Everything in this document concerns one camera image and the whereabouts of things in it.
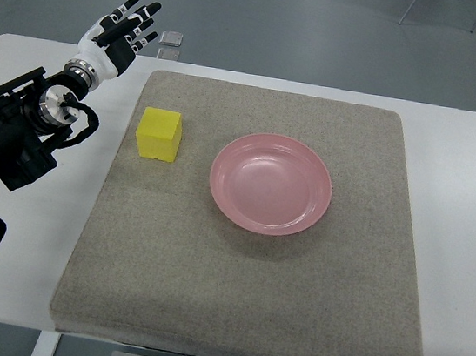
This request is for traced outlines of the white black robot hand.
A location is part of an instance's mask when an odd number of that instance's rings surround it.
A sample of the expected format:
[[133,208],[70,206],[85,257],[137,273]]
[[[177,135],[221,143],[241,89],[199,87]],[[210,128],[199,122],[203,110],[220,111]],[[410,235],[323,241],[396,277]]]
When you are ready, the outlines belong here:
[[148,32],[161,3],[148,3],[132,10],[139,0],[126,0],[98,19],[78,42],[72,61],[83,62],[100,83],[121,76],[137,54],[158,37]]

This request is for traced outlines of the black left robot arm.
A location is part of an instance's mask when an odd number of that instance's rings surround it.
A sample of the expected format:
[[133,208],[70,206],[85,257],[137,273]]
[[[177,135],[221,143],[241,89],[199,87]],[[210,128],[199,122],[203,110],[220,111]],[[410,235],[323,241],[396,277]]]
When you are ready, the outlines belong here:
[[57,166],[53,152],[81,144],[99,127],[82,100],[100,80],[84,60],[71,59],[46,77],[43,67],[0,85],[0,180],[10,191]]

